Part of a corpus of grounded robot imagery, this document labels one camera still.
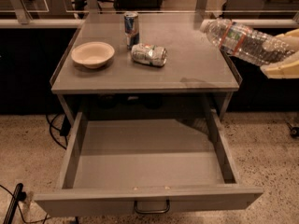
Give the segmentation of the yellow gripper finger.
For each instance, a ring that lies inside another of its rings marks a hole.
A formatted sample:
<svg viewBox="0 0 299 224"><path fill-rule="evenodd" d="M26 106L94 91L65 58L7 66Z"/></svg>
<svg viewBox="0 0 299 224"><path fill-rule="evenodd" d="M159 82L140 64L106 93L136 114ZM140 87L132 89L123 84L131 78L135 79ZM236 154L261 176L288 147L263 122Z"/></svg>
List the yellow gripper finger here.
<svg viewBox="0 0 299 224"><path fill-rule="evenodd" d="M267 78L295 79L299 78L299 51L282 62L263 65L261 71Z"/></svg>
<svg viewBox="0 0 299 224"><path fill-rule="evenodd" d="M285 34L277 35L277 38L289 44L293 50L299 50L299 29L294 29Z"/></svg>

